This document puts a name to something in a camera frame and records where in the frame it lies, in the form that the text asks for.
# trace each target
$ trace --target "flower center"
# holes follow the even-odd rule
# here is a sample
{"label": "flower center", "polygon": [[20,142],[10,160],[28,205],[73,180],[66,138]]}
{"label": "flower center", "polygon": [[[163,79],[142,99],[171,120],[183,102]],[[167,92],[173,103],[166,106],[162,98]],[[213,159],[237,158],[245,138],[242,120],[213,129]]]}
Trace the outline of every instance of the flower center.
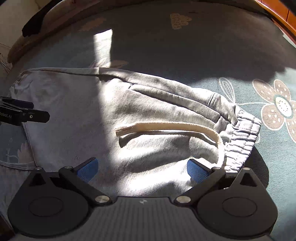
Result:
{"label": "flower center", "polygon": [[276,97],[276,106],[284,116],[289,117],[292,115],[291,106],[284,98]]}

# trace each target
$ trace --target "drawstring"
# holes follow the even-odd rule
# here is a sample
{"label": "drawstring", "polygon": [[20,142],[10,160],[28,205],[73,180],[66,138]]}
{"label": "drawstring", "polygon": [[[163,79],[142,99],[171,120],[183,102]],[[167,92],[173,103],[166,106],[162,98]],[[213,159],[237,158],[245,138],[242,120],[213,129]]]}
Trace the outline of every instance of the drawstring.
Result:
{"label": "drawstring", "polygon": [[195,131],[204,133],[212,138],[218,148],[218,163],[217,166],[221,167],[224,162],[224,145],[220,135],[213,129],[193,123],[187,122],[136,122],[127,126],[122,126],[115,129],[117,137],[127,135],[130,133],[152,130],[180,130],[180,131]]}

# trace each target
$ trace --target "triangular cutout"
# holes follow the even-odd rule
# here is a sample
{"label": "triangular cutout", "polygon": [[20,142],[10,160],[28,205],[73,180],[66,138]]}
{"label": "triangular cutout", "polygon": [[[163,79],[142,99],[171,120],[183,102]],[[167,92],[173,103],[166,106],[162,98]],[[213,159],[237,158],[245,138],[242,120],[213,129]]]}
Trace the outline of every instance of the triangular cutout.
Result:
{"label": "triangular cutout", "polygon": [[240,184],[244,186],[257,187],[256,183],[249,173],[244,174]]}
{"label": "triangular cutout", "polygon": [[45,181],[42,177],[42,175],[40,173],[35,174],[35,176],[33,177],[32,182],[30,183],[30,187],[33,186],[40,186],[40,185],[44,185]]}

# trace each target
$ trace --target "ribbed gray surface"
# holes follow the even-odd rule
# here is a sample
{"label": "ribbed gray surface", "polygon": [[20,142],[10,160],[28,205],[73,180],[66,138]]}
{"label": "ribbed gray surface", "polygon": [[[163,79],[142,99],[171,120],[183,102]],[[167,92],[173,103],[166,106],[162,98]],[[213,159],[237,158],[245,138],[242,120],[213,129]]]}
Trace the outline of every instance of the ribbed gray surface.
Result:
{"label": "ribbed gray surface", "polygon": [[[11,241],[38,241],[16,235]],[[98,207],[88,221],[73,232],[46,241],[226,241],[205,229],[188,208],[173,205],[168,198],[119,197],[107,207]],[[271,241],[267,236],[253,241]]]}

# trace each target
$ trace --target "beige floor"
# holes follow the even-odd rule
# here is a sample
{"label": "beige floor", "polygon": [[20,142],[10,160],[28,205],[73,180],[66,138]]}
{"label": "beige floor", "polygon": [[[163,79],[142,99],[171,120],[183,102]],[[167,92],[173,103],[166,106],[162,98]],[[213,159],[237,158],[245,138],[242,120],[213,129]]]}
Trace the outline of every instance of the beige floor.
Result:
{"label": "beige floor", "polygon": [[6,0],[0,5],[0,87],[1,80],[12,68],[12,65],[7,63],[11,46],[22,35],[22,28],[28,20],[49,1]]}

